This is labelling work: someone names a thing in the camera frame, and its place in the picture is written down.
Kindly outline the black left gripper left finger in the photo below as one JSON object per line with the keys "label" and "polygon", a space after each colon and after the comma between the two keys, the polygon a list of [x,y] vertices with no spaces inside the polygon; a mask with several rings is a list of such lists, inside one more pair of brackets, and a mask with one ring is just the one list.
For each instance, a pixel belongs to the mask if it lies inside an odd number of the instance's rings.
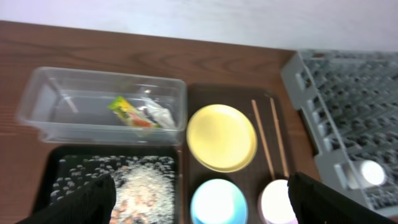
{"label": "black left gripper left finger", "polygon": [[114,179],[105,174],[17,224],[108,224],[115,203]]}

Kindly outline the green snack wrapper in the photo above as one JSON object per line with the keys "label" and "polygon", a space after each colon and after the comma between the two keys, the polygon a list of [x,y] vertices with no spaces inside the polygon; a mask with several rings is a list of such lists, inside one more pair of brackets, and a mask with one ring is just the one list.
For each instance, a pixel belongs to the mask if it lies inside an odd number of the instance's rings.
{"label": "green snack wrapper", "polygon": [[127,126],[142,128],[160,127],[157,123],[146,118],[122,96],[117,96],[116,99],[108,105],[108,108]]}

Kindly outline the white napkin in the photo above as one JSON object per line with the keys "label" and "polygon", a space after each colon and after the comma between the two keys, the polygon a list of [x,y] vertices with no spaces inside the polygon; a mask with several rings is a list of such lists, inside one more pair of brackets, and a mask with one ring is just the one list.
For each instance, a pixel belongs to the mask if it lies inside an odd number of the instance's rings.
{"label": "white napkin", "polygon": [[175,121],[172,117],[170,110],[160,106],[154,100],[148,97],[142,97],[147,107],[149,114],[152,116],[154,121],[163,128],[175,128]]}

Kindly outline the light blue bowl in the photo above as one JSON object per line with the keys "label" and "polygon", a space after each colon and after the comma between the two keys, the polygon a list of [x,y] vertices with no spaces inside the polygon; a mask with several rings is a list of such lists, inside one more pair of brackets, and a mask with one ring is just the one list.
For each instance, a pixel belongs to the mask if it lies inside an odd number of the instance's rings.
{"label": "light blue bowl", "polygon": [[232,182],[211,179],[194,192],[190,216],[194,224],[246,224],[248,203],[242,191]]}

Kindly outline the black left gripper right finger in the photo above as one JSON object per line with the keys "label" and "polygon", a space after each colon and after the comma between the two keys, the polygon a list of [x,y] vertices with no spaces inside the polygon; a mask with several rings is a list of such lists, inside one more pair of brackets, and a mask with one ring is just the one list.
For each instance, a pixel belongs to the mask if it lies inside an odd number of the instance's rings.
{"label": "black left gripper right finger", "polygon": [[288,179],[290,204],[299,224],[393,224],[394,222],[296,172]]}

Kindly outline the white paper cup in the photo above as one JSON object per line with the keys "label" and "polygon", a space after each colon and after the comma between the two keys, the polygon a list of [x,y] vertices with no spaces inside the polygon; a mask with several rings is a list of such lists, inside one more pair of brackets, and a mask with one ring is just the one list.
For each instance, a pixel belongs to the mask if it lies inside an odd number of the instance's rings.
{"label": "white paper cup", "polygon": [[354,161],[353,166],[345,165],[344,172],[351,189],[367,189],[383,185],[387,181],[383,167],[371,160]]}

